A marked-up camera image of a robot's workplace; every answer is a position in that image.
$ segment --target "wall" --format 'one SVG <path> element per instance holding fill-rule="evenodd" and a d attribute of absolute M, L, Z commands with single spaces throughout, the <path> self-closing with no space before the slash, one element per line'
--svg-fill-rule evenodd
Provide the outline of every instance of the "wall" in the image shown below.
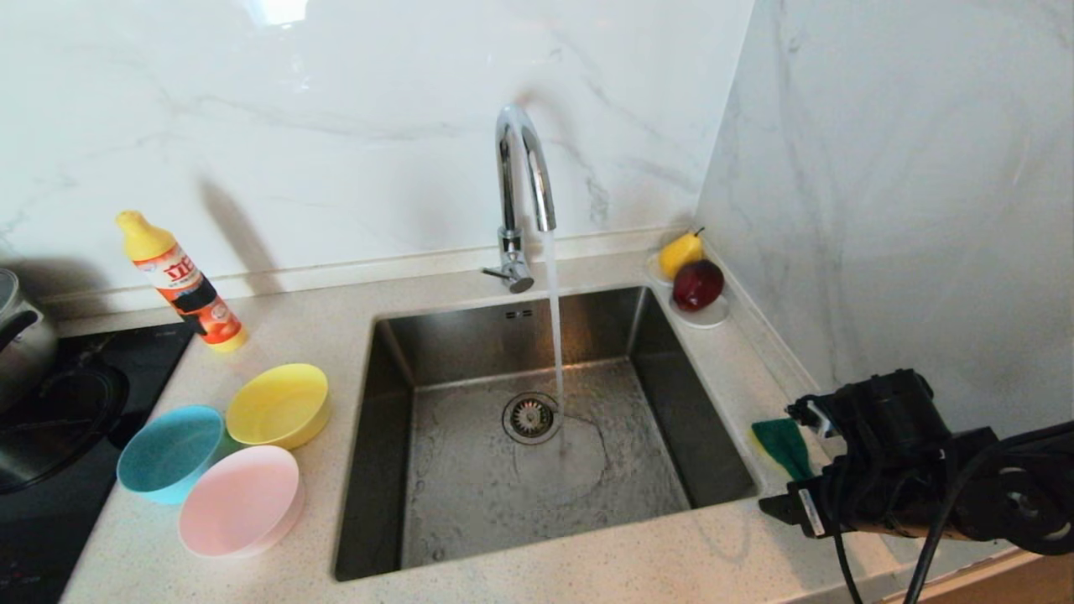
<path fill-rule="evenodd" d="M 698 220 L 822 389 L 1072 417 L 1069 1 L 758 1 Z"/>
<path fill-rule="evenodd" d="M 39 0 L 0 24 L 0 264 L 142 286 L 140 208 L 212 275 L 488 246 L 528 107 L 557 236 L 693 215 L 752 0 Z"/>

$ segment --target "chrome faucet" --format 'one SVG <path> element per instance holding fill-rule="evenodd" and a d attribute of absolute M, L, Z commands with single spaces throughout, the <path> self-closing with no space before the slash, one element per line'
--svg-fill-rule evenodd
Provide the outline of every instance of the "chrome faucet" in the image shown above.
<path fill-rule="evenodd" d="M 511 139 L 525 153 L 526 173 L 534 193 L 534 215 L 537 230 L 555 230 L 555 206 L 552 205 L 552 186 L 548 181 L 548 167 L 540 148 L 537 129 L 522 107 L 509 104 L 496 118 L 496 160 L 499 166 L 499 195 L 504 206 L 504 225 L 499 227 L 499 269 L 481 269 L 487 275 L 504 279 L 511 293 L 521 293 L 533 286 L 522 248 L 522 229 L 514 222 L 514 183 L 511 178 Z"/>

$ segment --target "drain strainer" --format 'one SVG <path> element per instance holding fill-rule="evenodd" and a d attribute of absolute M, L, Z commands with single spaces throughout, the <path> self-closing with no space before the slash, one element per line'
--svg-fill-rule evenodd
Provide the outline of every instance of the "drain strainer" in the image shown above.
<path fill-rule="evenodd" d="M 504 407 L 504 430 L 523 445 L 543 443 L 558 428 L 558 405 L 543 392 L 523 392 Z"/>

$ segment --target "blue bowl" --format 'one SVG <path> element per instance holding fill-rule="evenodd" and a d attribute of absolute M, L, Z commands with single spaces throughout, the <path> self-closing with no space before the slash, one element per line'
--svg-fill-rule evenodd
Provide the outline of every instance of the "blue bowl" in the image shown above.
<path fill-rule="evenodd" d="M 220 412 L 191 405 L 166 413 L 131 438 L 116 477 L 150 501 L 183 503 L 198 478 L 241 445 L 228 436 Z"/>

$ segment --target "kitchen sink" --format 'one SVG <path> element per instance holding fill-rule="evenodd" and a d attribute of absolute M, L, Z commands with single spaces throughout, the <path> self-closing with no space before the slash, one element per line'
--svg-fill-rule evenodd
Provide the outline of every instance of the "kitchen sink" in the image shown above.
<path fill-rule="evenodd" d="M 548 300 L 376 322 L 337 580 L 756 494 L 649 288 L 561 310 L 563 409 Z"/>

